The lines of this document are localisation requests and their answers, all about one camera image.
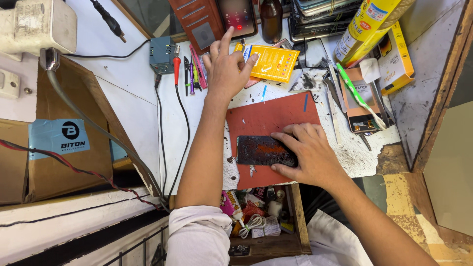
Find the brown glass bottle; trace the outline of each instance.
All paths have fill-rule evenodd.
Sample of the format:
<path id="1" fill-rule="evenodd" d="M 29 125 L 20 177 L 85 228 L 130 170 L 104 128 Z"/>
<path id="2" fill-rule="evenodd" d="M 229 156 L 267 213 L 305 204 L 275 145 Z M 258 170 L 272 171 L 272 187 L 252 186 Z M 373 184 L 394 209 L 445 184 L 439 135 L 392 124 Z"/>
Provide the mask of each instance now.
<path id="1" fill-rule="evenodd" d="M 261 31 L 263 40 L 275 44 L 282 36 L 282 5 L 279 0 L 264 0 L 261 4 Z"/>

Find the glue tube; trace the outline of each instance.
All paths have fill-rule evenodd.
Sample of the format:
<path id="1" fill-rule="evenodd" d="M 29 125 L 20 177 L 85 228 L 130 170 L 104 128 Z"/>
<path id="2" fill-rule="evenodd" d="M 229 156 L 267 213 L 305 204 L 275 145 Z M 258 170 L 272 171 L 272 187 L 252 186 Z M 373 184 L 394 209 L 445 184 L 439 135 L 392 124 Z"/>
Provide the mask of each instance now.
<path id="1" fill-rule="evenodd" d="M 240 203 L 238 202 L 237 197 L 235 196 L 235 193 L 231 190 L 225 190 L 225 193 L 230 203 L 233 205 L 233 214 L 232 214 L 233 219 L 240 222 L 241 226 L 245 228 L 246 226 L 242 220 L 243 210 L 241 209 Z"/>

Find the toothbrush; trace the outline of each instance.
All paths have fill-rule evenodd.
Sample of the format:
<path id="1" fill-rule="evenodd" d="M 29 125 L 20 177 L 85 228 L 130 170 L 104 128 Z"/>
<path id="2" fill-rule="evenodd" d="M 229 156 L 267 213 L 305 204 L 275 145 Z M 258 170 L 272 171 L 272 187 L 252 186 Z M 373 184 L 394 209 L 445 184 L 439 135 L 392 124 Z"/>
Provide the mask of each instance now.
<path id="1" fill-rule="evenodd" d="M 367 105 L 365 103 L 365 101 L 363 101 L 363 98 L 361 98 L 360 94 L 355 90 L 355 86 L 353 85 L 350 78 L 348 77 L 347 72 L 345 72 L 345 70 L 343 70 L 343 67 L 340 65 L 340 63 L 337 63 L 337 69 L 338 69 L 338 72 L 340 73 L 340 76 L 342 77 L 345 84 L 347 84 L 348 88 L 350 89 L 351 93 L 353 94 L 353 97 L 358 102 L 358 104 L 361 107 L 368 110 L 368 112 L 370 112 L 373 115 L 373 118 L 376 122 L 376 123 L 373 123 L 373 124 L 376 124 L 381 130 L 386 130 L 387 129 L 386 124 L 383 122 L 383 120 L 381 118 L 379 118 L 379 116 L 377 116 L 375 114 L 373 109 L 371 109 L 371 107 L 369 107 L 369 105 Z"/>

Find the purple screwdriver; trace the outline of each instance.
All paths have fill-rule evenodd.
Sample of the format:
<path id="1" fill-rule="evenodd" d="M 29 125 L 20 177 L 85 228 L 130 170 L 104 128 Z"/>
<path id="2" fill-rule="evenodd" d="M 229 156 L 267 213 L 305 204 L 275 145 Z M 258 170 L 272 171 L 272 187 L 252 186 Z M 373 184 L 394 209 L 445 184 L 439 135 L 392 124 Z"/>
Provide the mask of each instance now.
<path id="1" fill-rule="evenodd" d="M 193 69 L 192 60 L 191 60 L 190 67 L 191 67 L 191 71 L 190 71 L 191 72 L 191 92 L 190 92 L 190 94 L 194 95 L 195 94 L 195 92 L 194 92 L 194 73 L 192 71 L 192 69 Z"/>

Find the white shirt sleeve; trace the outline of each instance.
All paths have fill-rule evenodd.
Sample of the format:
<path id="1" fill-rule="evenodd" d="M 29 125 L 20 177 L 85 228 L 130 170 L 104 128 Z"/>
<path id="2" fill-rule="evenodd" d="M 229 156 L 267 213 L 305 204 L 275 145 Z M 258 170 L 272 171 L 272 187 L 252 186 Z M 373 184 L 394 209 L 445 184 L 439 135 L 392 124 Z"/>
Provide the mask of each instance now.
<path id="1" fill-rule="evenodd" d="M 189 206 L 169 215 L 166 265 L 227 266 L 232 220 L 212 206 Z"/>

